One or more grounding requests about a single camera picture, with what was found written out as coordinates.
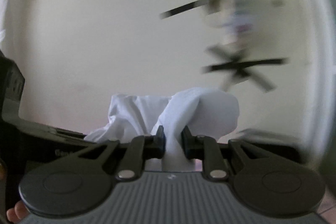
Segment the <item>person's hand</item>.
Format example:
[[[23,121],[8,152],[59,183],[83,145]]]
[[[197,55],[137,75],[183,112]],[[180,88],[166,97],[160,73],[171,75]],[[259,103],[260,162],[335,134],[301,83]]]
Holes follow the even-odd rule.
[[[20,223],[25,217],[29,215],[29,211],[25,207],[23,201],[15,204],[15,207],[6,212],[7,219],[12,223]]]

